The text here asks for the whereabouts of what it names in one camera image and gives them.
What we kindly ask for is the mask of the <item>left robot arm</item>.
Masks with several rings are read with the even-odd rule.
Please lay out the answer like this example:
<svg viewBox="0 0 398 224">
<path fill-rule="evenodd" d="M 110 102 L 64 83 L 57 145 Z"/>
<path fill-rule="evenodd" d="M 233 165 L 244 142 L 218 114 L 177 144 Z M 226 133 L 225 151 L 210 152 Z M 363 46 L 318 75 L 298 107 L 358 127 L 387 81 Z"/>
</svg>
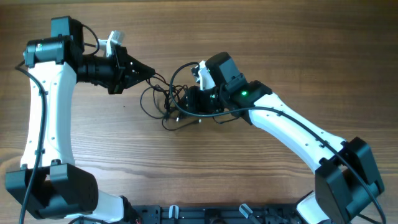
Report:
<svg viewBox="0 0 398 224">
<path fill-rule="evenodd" d="M 51 36 L 31 40 L 16 68 L 30 79 L 30 116 L 18 171 L 6 174 L 6 190 L 35 219 L 72 222 L 140 223 L 128 199 L 100 191 L 93 174 L 78 168 L 71 144 L 75 85 L 91 83 L 111 95 L 155 75 L 130 56 L 113 31 L 98 40 L 105 55 L 85 53 L 86 25 L 69 16 L 51 20 Z"/>
</svg>

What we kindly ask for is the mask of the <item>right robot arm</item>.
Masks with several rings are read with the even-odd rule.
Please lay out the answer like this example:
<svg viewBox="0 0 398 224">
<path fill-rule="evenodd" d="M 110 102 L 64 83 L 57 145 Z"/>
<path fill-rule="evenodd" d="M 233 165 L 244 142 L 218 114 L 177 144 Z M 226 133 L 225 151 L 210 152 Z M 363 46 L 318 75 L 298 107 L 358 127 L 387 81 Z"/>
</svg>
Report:
<svg viewBox="0 0 398 224">
<path fill-rule="evenodd" d="M 241 118 L 274 136 L 313 172 L 315 189 L 296 204 L 297 218 L 349 223 L 377 204 L 384 183 L 370 146 L 361 138 L 347 141 L 311 123 L 265 84 L 246 80 L 226 52 L 191 66 L 196 84 L 185 97 L 188 113 Z"/>
</svg>

